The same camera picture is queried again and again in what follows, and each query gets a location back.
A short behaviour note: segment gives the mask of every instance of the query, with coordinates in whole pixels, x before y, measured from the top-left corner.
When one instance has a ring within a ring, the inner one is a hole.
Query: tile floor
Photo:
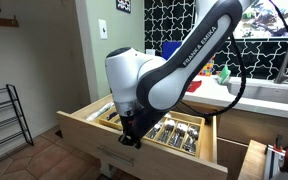
[[[100,160],[80,151],[55,135],[54,127],[28,146],[0,162],[0,180],[108,180],[100,174]],[[112,180],[137,180],[117,170]]]

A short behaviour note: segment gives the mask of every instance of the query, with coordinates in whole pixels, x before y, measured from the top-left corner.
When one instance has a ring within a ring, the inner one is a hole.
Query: wooden cabinet
[[[221,138],[217,139],[217,163],[227,167],[227,179],[238,179],[247,148],[248,146],[234,141]]]
[[[249,144],[251,140],[274,144],[276,136],[283,136],[288,145],[288,119],[232,109],[221,115],[218,137]]]
[[[112,101],[107,96],[77,112],[58,112],[64,141],[140,179],[226,179],[217,161],[216,118],[204,126],[199,157],[142,139],[142,147],[118,142],[121,131],[86,121],[87,115]]]

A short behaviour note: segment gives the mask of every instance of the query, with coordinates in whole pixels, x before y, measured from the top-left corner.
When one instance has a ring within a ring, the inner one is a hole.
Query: kitchen counter
[[[226,107],[235,99],[225,85],[218,84],[217,76],[196,76],[193,81],[199,80],[202,80],[202,85],[193,93],[186,92],[183,100]],[[230,82],[240,82],[240,78],[231,77]],[[247,79],[248,83],[288,88],[288,84],[274,84],[270,80]],[[242,97],[234,109],[288,118],[288,104],[283,103]]]

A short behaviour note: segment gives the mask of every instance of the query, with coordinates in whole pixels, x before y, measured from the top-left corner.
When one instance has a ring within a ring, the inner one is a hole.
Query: drawer handle
[[[122,157],[120,157],[114,153],[109,152],[108,150],[106,150],[104,148],[105,148],[105,146],[97,147],[97,149],[100,150],[101,152],[103,152],[104,154],[106,154],[106,155],[108,155],[114,159],[117,159],[119,161],[122,161],[123,163],[125,163],[129,166],[132,166],[132,167],[134,166],[133,159],[130,159],[130,160],[124,159],[124,158],[122,158]]]

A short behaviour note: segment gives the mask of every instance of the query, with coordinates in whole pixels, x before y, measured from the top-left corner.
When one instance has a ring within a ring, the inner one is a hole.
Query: faucet
[[[280,68],[280,71],[278,72],[278,75],[276,79],[274,80],[274,83],[282,84],[283,82],[288,81],[288,74],[285,73],[287,65],[288,65],[288,48],[284,56],[284,60]]]

